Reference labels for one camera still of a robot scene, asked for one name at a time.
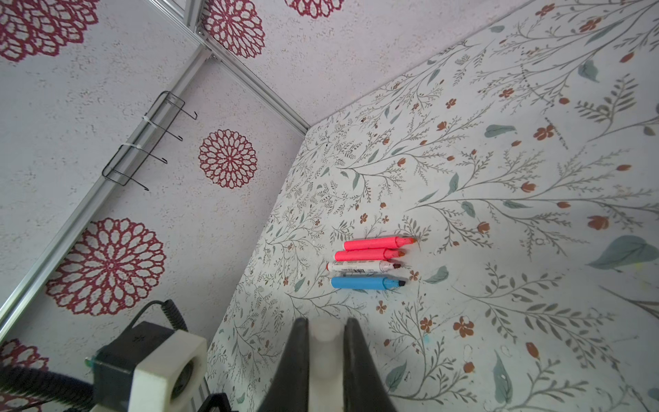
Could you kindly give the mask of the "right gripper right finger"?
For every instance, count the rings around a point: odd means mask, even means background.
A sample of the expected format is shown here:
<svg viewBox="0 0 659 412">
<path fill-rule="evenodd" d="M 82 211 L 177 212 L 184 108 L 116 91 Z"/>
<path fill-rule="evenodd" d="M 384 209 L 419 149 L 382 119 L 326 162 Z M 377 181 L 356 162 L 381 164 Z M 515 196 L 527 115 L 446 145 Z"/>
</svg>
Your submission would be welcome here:
<svg viewBox="0 0 659 412">
<path fill-rule="evenodd" d="M 396 411 L 354 318 L 343 334 L 343 406 L 345 411 Z"/>
</svg>

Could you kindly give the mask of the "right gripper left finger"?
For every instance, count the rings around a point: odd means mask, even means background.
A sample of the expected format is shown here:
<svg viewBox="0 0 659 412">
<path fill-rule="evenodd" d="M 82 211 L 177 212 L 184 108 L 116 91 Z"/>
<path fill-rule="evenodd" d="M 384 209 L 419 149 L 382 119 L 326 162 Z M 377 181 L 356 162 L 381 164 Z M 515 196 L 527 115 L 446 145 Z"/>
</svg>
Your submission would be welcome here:
<svg viewBox="0 0 659 412">
<path fill-rule="evenodd" d="M 310 330 L 295 319 L 269 391 L 258 411 L 307 412 L 309 405 Z"/>
</svg>

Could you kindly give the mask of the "blue highlighter pen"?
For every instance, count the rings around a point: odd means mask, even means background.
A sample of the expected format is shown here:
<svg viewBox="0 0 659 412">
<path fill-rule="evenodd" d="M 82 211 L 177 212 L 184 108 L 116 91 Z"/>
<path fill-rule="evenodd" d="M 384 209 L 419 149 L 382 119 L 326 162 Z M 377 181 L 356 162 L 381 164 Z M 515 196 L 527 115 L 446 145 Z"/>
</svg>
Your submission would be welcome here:
<svg viewBox="0 0 659 412">
<path fill-rule="evenodd" d="M 331 279 L 331 286 L 337 289 L 384 291 L 401 288 L 405 285 L 405 281 L 387 277 L 337 276 Z"/>
</svg>

